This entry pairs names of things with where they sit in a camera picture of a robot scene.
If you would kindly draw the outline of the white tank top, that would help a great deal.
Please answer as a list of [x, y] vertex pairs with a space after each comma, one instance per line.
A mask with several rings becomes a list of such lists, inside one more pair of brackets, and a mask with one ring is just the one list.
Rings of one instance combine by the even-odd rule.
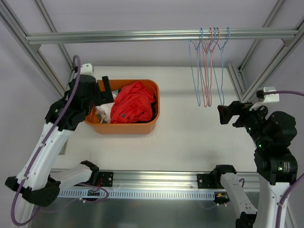
[[115, 102], [112, 102], [95, 107], [96, 115], [99, 117], [101, 124], [111, 122], [111, 110], [114, 104]]

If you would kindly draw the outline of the red tank top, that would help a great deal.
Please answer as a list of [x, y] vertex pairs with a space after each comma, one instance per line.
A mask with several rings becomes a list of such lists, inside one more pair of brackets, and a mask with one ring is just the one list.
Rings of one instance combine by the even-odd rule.
[[110, 123], [133, 124], [153, 119], [155, 97], [141, 81], [124, 86], [114, 100]]

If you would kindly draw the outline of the black tank top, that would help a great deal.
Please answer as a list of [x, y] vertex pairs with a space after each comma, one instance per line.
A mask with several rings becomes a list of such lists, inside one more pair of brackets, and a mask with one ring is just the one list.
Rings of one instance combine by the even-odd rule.
[[144, 97], [140, 106], [140, 117], [138, 123], [149, 123], [156, 118], [156, 105], [155, 96], [151, 100], [149, 97]]

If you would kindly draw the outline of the blue hanger with red top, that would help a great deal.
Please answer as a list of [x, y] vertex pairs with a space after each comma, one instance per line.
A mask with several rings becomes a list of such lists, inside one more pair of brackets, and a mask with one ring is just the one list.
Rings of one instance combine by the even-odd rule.
[[223, 56], [223, 52], [224, 52], [225, 46], [226, 46], [226, 44], [229, 41], [230, 36], [231, 36], [230, 27], [227, 27], [227, 31], [228, 31], [228, 37], [225, 40], [225, 42], [223, 43], [223, 45], [220, 46], [219, 44], [217, 44], [218, 49], [220, 51], [220, 55], [221, 55], [221, 83], [220, 83], [220, 86], [218, 84], [216, 73], [214, 73], [215, 80], [216, 80], [217, 91], [218, 91], [218, 95], [219, 95], [220, 105], [225, 104], [225, 94], [224, 94], [224, 91], [223, 91], [223, 84], [224, 84], [224, 56]]

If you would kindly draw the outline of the pink wire hanger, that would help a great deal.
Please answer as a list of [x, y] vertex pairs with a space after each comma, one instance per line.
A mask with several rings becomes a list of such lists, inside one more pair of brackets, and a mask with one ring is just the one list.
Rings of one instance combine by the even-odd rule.
[[207, 57], [207, 48], [209, 45], [203, 39], [204, 29], [200, 28], [199, 40], [195, 41], [195, 50], [197, 57], [197, 70], [200, 79], [203, 105], [204, 107], [212, 106], [212, 93], [210, 85], [212, 85], [212, 78], [209, 77], [209, 60]]
[[213, 79], [213, 52], [218, 44], [220, 29], [213, 27], [209, 28], [210, 38], [209, 40], [203, 40], [202, 45], [202, 57], [204, 66], [204, 92], [206, 98], [206, 106], [212, 106], [212, 79]]

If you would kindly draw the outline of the blue wire hanger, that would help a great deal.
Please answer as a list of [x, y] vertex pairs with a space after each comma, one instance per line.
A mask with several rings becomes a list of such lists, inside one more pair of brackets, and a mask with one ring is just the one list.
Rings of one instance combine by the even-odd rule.
[[203, 90], [201, 85], [203, 84], [203, 80], [200, 74], [200, 57], [199, 51], [201, 48], [200, 42], [202, 41], [204, 31], [203, 28], [199, 30], [199, 43], [196, 43], [196, 40], [189, 40], [188, 41], [188, 51], [189, 51], [189, 61], [190, 61], [190, 70], [191, 70], [191, 77], [194, 86], [194, 93], [197, 100], [197, 105], [199, 107], [205, 107], [206, 101], [205, 96], [203, 94]]

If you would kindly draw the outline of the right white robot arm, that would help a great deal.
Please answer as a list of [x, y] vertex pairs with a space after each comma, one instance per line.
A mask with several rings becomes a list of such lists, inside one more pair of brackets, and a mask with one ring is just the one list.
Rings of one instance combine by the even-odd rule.
[[275, 111], [268, 114], [264, 105], [255, 108], [252, 103], [233, 101], [218, 105], [221, 125], [233, 116], [235, 128], [245, 128], [255, 144], [254, 163], [259, 179], [258, 207], [252, 206], [237, 172], [232, 165], [217, 165], [209, 174], [215, 187], [224, 188], [232, 204], [237, 228], [282, 228], [285, 223], [285, 202], [296, 186], [298, 163], [289, 150], [296, 137], [296, 121], [291, 115]]

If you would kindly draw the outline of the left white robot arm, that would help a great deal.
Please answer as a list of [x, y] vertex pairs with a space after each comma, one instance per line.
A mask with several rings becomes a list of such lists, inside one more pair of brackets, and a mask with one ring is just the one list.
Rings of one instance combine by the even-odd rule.
[[15, 206], [19, 196], [42, 208], [52, 204], [62, 190], [81, 183], [88, 186], [97, 184], [99, 168], [90, 161], [82, 161], [75, 168], [57, 175], [51, 175], [50, 171], [63, 145], [93, 107], [114, 101], [109, 78], [104, 76], [102, 83], [103, 90], [94, 76], [77, 75], [69, 83], [70, 89], [50, 106], [31, 157], [17, 176], [8, 177], [5, 181], [5, 185], [15, 192], [10, 211], [15, 226], [21, 227], [33, 220], [30, 217], [24, 222], [17, 221]]

